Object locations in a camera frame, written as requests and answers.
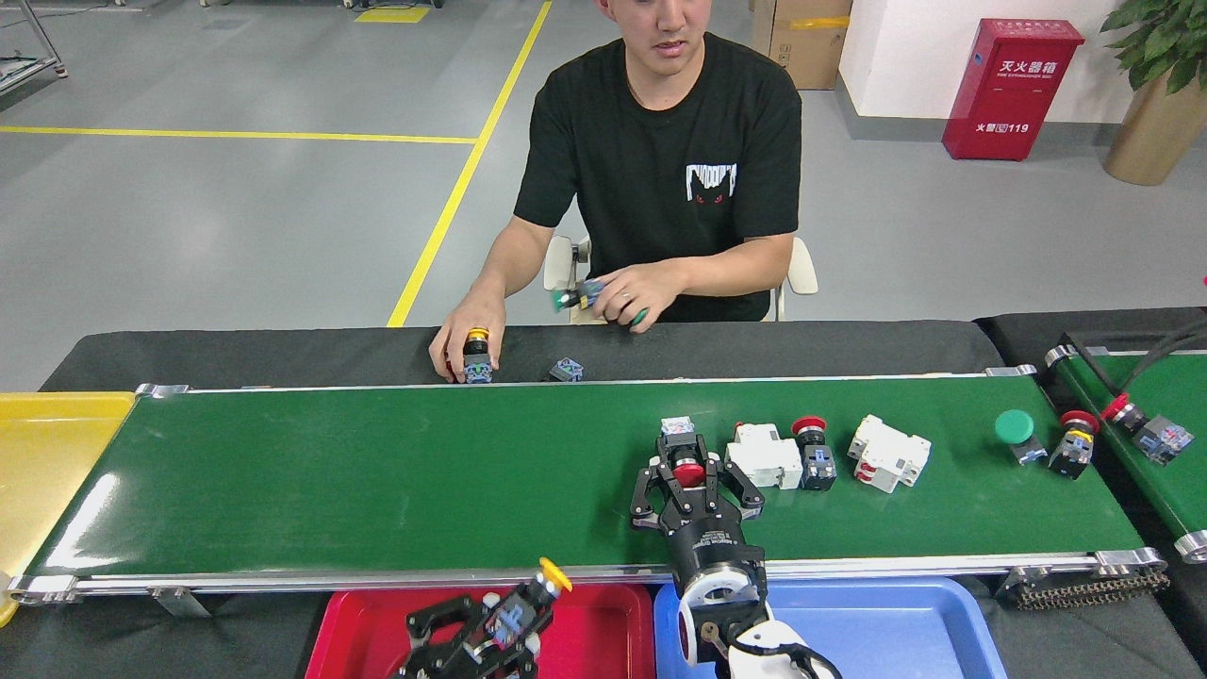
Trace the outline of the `person's right hand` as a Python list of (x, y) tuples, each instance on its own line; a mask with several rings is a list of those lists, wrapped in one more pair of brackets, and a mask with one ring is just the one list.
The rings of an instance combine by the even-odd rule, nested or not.
[(436, 373), (448, 384), (465, 382), (463, 345), (474, 328), (486, 330), (488, 361), (494, 369), (498, 369), (506, 326), (502, 298), (465, 298), (451, 310), (428, 345), (428, 356)]

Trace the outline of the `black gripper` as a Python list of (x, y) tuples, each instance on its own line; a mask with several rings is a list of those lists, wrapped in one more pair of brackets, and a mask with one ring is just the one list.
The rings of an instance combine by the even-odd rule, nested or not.
[(397, 678), (537, 678), (540, 636), (548, 626), (486, 626), (501, 601), (462, 595), (406, 619), (409, 652)]
[[(690, 434), (663, 434), (655, 439), (655, 457), (637, 474), (630, 504), (635, 529), (664, 529), (676, 586), (690, 586), (707, 574), (735, 574), (741, 586), (753, 585), (766, 552), (747, 544), (741, 522), (760, 516), (766, 497), (729, 460), (709, 450), (695, 434), (702, 472), (690, 488)], [(734, 505), (721, 497), (729, 491)], [(651, 502), (660, 488), (667, 501), (661, 513)]]

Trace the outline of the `person's left hand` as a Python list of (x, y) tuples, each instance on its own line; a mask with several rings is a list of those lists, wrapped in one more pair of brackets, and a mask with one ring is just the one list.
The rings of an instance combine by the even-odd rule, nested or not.
[(642, 263), (599, 276), (604, 289), (591, 305), (591, 315), (643, 334), (658, 321), (689, 283), (686, 267), (677, 259)]

